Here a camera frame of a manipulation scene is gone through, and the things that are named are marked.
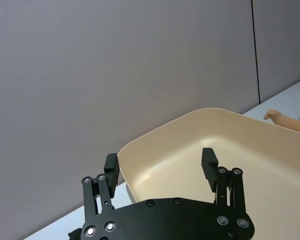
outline white table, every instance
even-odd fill
[[[268,109],[277,109],[282,114],[291,118],[300,120],[300,82],[270,98],[262,104],[256,106],[244,115],[272,123],[271,120],[264,120],[263,116]],[[98,208],[101,209],[100,198],[97,199]],[[115,190],[115,197],[112,200],[113,206],[121,208],[131,204],[131,200],[126,190],[126,183],[117,186]],[[68,239],[68,233],[77,228],[81,228],[85,222],[84,207],[79,207],[77,210],[51,223],[43,229],[37,231],[31,236],[25,238],[26,240],[64,240]]]

